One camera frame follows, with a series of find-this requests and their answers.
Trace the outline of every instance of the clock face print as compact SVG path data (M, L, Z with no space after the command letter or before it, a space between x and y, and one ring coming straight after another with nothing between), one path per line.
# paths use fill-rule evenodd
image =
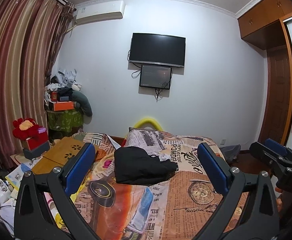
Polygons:
M210 187L202 182L194 182L188 188L188 193L191 199L200 205L210 203L214 199L214 193Z

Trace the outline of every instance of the bedspread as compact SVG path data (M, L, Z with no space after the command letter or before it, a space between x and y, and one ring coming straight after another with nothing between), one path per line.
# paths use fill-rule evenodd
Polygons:
M206 142L222 156L215 142L206 137L175 136L167 132L131 129L125 146L138 146L178 164L178 171L165 182L136 186L116 183L115 147L105 134L87 134L83 141L99 145L94 169L75 200L75 206L102 240L186 240L203 227L222 199L217 194L197 157L197 147ZM247 193L225 231L235 227Z

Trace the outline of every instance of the blue gripper pad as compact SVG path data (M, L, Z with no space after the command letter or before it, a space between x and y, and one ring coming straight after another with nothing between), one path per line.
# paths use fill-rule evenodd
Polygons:
M82 149L79 151L78 153L78 155L80 155L79 158L65 176L66 182L65 194L68 197L76 193L77 190L79 189L89 168L92 166L94 162L95 154L96 154L95 147L91 143L85 143Z
M269 148L270 150L274 151L282 157L285 157L288 154L287 149L284 146L270 138L265 140L265 147Z
M221 157L217 157L207 143L201 143L198 146L197 156L207 173L210 182L214 186L215 191L225 196L229 191L229 165Z

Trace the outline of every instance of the black monitor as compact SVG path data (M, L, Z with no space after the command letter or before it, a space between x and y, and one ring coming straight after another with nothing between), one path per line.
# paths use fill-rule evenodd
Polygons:
M171 67L142 65L139 85L148 88L170 89L171 74Z
M129 62L185 66L186 38L133 33Z

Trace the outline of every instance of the stuffed animal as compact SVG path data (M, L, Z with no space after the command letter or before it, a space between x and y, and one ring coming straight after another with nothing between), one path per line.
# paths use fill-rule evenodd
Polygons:
M38 129L40 126L32 118L26 119L17 119L13 122L15 129L13 130L13 136L22 141L25 141L27 138L38 137Z

